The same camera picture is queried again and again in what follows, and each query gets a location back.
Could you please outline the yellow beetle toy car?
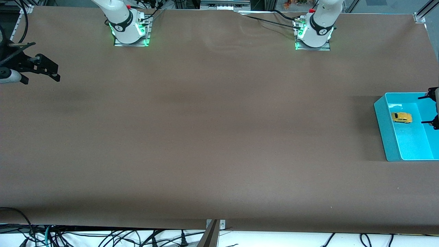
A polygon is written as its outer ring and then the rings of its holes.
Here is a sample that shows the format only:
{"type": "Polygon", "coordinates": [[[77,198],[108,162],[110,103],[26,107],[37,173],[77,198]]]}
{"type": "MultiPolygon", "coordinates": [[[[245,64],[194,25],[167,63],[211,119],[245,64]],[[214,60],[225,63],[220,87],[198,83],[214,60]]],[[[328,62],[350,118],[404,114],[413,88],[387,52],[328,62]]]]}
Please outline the yellow beetle toy car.
{"type": "Polygon", "coordinates": [[[410,124],[413,122],[413,117],[410,113],[405,112],[391,112],[392,122],[401,122],[410,124]]]}

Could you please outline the teal plastic bin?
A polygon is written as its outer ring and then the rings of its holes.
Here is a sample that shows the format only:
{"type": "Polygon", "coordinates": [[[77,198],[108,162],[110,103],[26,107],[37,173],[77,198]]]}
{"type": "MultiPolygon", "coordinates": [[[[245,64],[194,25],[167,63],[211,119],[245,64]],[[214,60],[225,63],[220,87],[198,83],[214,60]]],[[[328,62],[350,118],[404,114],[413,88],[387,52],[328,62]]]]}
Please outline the teal plastic bin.
{"type": "Polygon", "coordinates": [[[422,121],[437,115],[436,102],[423,92],[387,92],[374,103],[383,148],[389,162],[439,162],[439,131],[422,121]],[[391,112],[410,113],[412,123],[392,122],[391,112]]]}

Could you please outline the grey power strip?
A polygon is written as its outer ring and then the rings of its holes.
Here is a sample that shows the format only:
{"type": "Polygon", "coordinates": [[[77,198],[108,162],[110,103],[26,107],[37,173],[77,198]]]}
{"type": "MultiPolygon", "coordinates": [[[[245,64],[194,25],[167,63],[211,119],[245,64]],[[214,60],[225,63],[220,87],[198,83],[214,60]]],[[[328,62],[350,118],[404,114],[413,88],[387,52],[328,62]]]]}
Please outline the grey power strip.
{"type": "Polygon", "coordinates": [[[251,11],[250,0],[200,0],[200,10],[251,11]]]}

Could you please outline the dark slanted bar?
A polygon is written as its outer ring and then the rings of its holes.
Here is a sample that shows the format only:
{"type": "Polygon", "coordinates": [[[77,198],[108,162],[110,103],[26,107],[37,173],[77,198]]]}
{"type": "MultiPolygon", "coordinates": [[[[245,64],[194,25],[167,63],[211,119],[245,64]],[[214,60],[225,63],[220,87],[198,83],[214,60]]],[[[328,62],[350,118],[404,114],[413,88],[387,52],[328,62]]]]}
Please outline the dark slanted bar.
{"type": "Polygon", "coordinates": [[[205,232],[202,235],[202,238],[200,239],[196,247],[217,247],[221,227],[221,220],[210,220],[207,224],[205,232]]]}

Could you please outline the aluminium frame rail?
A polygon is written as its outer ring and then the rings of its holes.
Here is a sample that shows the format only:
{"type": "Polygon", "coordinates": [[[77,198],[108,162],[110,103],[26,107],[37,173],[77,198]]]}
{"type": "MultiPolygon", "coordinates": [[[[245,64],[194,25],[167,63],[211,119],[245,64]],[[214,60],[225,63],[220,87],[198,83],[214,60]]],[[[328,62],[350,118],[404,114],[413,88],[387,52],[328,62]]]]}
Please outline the aluminium frame rail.
{"type": "Polygon", "coordinates": [[[22,7],[19,7],[20,8],[19,17],[16,21],[16,24],[10,36],[10,39],[12,41],[19,41],[22,37],[24,37],[24,39],[26,38],[28,32],[28,26],[29,26],[28,18],[29,15],[33,12],[34,6],[35,5],[33,4],[25,3],[24,4],[25,10],[23,10],[22,7]]]}
{"type": "Polygon", "coordinates": [[[437,6],[439,6],[439,0],[428,0],[424,6],[422,6],[417,13],[429,14],[432,10],[434,10],[437,6]]]}

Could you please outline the small metal table bracket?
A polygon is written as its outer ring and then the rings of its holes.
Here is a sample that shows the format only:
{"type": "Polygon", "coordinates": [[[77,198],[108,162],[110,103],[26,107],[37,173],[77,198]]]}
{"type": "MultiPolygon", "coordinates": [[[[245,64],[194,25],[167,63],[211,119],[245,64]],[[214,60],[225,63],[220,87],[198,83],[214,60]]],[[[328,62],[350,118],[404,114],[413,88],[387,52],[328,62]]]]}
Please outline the small metal table bracket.
{"type": "MultiPolygon", "coordinates": [[[[207,219],[206,221],[206,229],[209,227],[210,222],[212,221],[212,219],[207,219]]],[[[218,220],[219,224],[220,224],[220,230],[225,230],[226,229],[226,220],[225,219],[221,219],[218,220]]]]}

